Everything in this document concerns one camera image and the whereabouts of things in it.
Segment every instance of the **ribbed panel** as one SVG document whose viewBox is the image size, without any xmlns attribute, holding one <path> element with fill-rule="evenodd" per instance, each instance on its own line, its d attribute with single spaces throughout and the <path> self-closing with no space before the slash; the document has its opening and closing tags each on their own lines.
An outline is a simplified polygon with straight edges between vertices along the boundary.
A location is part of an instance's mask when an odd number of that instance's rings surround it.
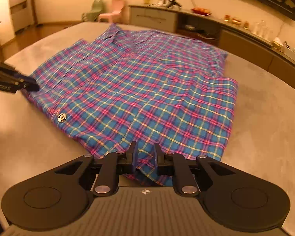
<svg viewBox="0 0 295 236">
<path fill-rule="evenodd" d="M 279 230 L 236 232 L 214 222 L 194 198 L 172 187 L 120 187 L 111 197 L 96 198 L 77 221 L 49 232 L 28 232 L 11 226 L 4 236 L 285 236 Z"/>
</svg>

